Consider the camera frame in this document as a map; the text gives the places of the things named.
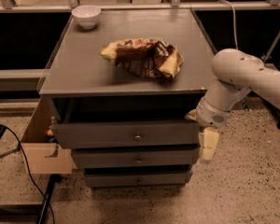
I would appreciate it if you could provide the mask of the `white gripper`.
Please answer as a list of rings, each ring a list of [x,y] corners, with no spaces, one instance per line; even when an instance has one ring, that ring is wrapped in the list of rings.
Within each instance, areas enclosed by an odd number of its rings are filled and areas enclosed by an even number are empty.
[[[185,115],[185,119],[198,121],[202,127],[199,131],[200,162],[212,160],[219,141],[219,131],[230,118],[229,112],[220,111],[208,104],[203,97],[196,106]]]

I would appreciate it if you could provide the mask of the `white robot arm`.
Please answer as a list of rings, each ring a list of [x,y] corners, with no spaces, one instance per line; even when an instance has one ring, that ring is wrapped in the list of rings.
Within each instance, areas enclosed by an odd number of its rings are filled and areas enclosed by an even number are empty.
[[[216,79],[196,108],[185,116],[199,126],[200,161],[209,162],[219,140],[218,129],[231,116],[232,108],[254,92],[280,110],[280,71],[238,49],[223,49],[211,64]]]

